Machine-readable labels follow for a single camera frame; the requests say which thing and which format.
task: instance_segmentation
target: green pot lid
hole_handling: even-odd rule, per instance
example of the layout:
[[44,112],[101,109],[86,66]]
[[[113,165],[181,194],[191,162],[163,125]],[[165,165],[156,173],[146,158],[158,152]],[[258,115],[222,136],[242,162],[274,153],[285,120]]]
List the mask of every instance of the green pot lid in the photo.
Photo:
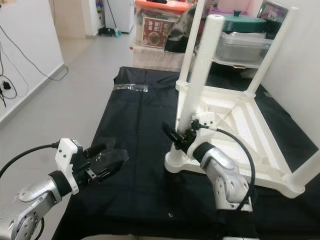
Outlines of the green pot lid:
[[240,15],[241,11],[234,11],[234,15],[224,15],[224,32],[263,33],[266,20]]

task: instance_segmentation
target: table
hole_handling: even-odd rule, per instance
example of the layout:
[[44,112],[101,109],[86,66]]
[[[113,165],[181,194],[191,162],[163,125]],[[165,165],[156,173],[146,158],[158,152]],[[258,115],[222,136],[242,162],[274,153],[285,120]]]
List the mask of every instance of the table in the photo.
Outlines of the table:
[[[79,240],[112,234],[215,239],[218,223],[211,183],[204,175],[172,174],[164,169],[171,141],[161,129],[175,125],[178,72],[122,67],[117,84],[145,84],[148,92],[114,90],[93,143],[115,137],[115,148],[126,149],[129,160],[104,183],[90,186],[70,198],[54,240]],[[210,75],[207,85],[244,90],[250,80],[237,73]],[[255,98],[291,170],[317,148],[290,115],[260,86]],[[320,177],[295,199],[257,187],[254,206],[261,239],[320,238]]]

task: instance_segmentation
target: clear plastic film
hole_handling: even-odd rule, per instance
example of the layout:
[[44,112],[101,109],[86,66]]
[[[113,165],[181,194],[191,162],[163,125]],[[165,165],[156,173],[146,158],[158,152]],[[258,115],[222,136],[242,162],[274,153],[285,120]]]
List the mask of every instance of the clear plastic film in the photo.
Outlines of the clear plastic film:
[[138,92],[148,92],[148,85],[144,84],[133,84],[133,83],[125,83],[125,84],[115,84],[113,90],[120,89],[129,89],[132,91]]

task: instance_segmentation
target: plastic storage container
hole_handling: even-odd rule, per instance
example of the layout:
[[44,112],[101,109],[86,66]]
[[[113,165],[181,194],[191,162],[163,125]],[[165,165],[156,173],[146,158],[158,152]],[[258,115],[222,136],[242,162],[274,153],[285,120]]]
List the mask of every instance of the plastic storage container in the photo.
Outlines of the plastic storage container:
[[192,3],[171,1],[167,4],[136,0],[136,44],[164,48],[169,32]]
[[265,39],[264,33],[222,33],[214,62],[231,66],[260,66],[273,40]]

